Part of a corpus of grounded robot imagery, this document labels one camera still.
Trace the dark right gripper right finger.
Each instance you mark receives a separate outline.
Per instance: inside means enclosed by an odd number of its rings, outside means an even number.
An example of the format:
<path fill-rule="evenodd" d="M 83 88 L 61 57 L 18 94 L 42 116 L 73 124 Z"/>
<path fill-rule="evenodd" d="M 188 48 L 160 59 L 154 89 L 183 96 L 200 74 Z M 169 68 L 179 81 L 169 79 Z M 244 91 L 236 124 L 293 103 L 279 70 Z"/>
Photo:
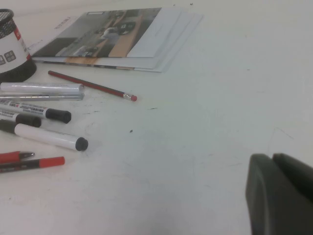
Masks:
<path fill-rule="evenodd" d="M 313 209 L 313 168 L 287 154 L 272 157 L 272 207 L 276 211 Z"/>

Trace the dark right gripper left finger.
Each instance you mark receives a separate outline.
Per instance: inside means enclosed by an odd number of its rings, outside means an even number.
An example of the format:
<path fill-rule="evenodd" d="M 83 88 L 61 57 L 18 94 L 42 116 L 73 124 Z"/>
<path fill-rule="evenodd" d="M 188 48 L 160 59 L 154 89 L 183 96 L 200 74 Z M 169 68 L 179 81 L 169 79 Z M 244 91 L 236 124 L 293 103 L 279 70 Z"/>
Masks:
<path fill-rule="evenodd" d="M 265 154 L 250 157 L 246 202 L 253 235 L 311 235 L 313 210 L 276 211 L 272 207 L 272 176 L 275 166 Z"/>

